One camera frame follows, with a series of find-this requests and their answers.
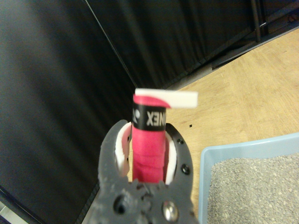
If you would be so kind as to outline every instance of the black curtain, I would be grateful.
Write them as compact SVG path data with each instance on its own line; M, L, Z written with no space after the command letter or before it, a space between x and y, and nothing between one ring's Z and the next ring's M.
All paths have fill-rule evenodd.
M133 83L83 1L1 1L0 18L0 201L29 223L81 223Z
M296 0L262 0L266 17L274 14L278 10L290 5Z
M248 0L86 0L138 87L162 88L253 31Z

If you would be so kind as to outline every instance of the gray clamp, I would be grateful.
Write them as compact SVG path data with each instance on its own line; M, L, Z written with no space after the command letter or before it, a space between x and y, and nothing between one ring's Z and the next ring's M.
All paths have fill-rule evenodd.
M118 132L127 124L121 120L106 135L100 151L100 194L91 207L88 224L198 224L190 200L193 167L189 149L171 125L166 131L174 141L177 166L169 185L140 183L121 177L115 164Z

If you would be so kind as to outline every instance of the metal screw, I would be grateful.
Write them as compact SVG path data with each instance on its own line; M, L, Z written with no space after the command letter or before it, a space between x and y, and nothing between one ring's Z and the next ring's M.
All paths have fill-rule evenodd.
M181 140L181 139L178 139L178 143L179 143L179 144L183 144L183 143L184 143L184 141L183 141L183 140Z
M190 174L190 168L189 168L189 166L186 165L186 164L183 164L183 165L182 165L181 170L182 170L182 172L183 172L184 174L186 174L186 175L189 175L189 174Z
M175 203L165 201L162 206L162 212L168 222L174 223L178 220L178 208Z

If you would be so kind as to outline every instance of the gray gravel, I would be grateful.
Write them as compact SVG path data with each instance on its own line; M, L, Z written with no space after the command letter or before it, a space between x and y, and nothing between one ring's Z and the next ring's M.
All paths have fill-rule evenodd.
M209 224L299 224L299 153L212 167Z

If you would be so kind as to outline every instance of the light blue tray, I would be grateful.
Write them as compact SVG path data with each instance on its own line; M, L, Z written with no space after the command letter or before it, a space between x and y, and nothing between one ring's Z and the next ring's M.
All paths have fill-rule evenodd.
M199 223L207 224L211 167L214 164L233 158L266 159L293 153L299 153L299 132L270 139L205 148L200 159Z

